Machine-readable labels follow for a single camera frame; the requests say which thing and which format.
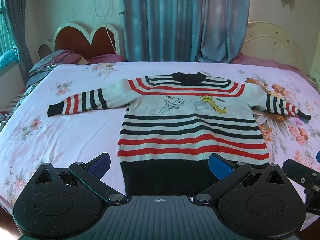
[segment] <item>striped sweater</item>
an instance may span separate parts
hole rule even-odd
[[[217,178],[211,153],[263,165],[269,153],[252,107],[310,120],[259,85],[201,73],[120,80],[49,106],[48,116],[127,105],[118,160],[127,195],[193,195]]]

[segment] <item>white headboard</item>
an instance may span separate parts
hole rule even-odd
[[[249,22],[241,53],[295,66],[306,74],[300,47],[282,27],[273,23]]]

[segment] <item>curtain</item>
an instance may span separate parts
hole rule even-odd
[[[0,14],[0,56],[9,49],[14,49],[14,46],[5,25],[3,14]]]
[[[26,45],[25,11],[26,0],[0,0],[4,21],[14,42],[22,79],[26,84],[33,64]]]
[[[128,61],[194,61],[203,0],[124,0]]]
[[[241,51],[250,0],[204,0],[199,62],[228,63]]]

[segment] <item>crosshair marking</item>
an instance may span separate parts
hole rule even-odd
[[[159,204],[165,201],[163,198],[157,198],[155,201],[157,201]]]

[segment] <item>black neckline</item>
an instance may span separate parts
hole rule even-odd
[[[184,74],[181,72],[171,74],[173,80],[183,83],[185,85],[198,85],[206,79],[206,75],[198,72],[197,74]]]

